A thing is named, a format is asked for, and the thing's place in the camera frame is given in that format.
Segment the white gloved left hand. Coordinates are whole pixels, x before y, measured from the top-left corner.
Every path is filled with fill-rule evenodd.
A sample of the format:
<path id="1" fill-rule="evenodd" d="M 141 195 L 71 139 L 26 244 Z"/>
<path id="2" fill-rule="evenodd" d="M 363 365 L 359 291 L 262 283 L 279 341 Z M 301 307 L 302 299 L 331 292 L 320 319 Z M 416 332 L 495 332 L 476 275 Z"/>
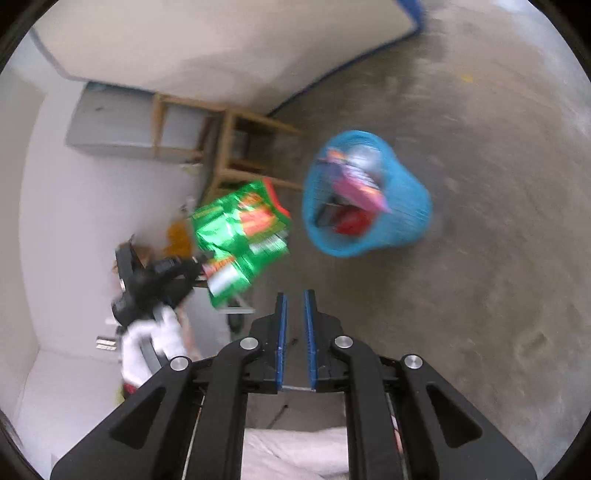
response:
<path id="1" fill-rule="evenodd" d="M 139 388 L 170 360 L 187 356 L 176 313 L 158 305 L 152 319 L 135 320 L 122 336 L 122 380 Z"/>

